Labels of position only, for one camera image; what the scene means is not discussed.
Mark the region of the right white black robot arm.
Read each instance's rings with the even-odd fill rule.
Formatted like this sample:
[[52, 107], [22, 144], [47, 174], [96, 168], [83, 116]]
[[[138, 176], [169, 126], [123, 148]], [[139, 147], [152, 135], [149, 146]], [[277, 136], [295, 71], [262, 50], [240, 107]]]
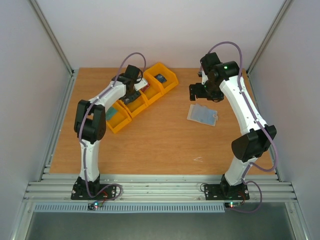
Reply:
[[241, 136], [231, 143], [233, 159], [219, 184], [205, 183], [200, 190], [206, 200], [248, 200], [245, 177], [255, 161], [266, 152], [277, 134], [260, 116], [246, 89], [235, 61], [221, 62], [215, 52], [200, 59], [200, 83], [189, 86], [189, 99], [220, 102], [227, 99], [239, 124]]

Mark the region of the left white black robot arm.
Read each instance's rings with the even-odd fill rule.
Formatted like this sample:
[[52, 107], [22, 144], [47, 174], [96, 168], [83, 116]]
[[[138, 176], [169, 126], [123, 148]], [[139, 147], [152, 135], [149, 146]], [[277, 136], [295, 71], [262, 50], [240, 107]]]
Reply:
[[143, 72], [128, 65], [125, 72], [113, 77], [97, 96], [78, 102], [74, 131], [81, 147], [81, 170], [75, 186], [89, 199], [96, 199], [103, 190], [100, 187], [98, 156], [100, 142], [107, 129], [106, 112], [117, 100], [132, 101], [146, 85]]

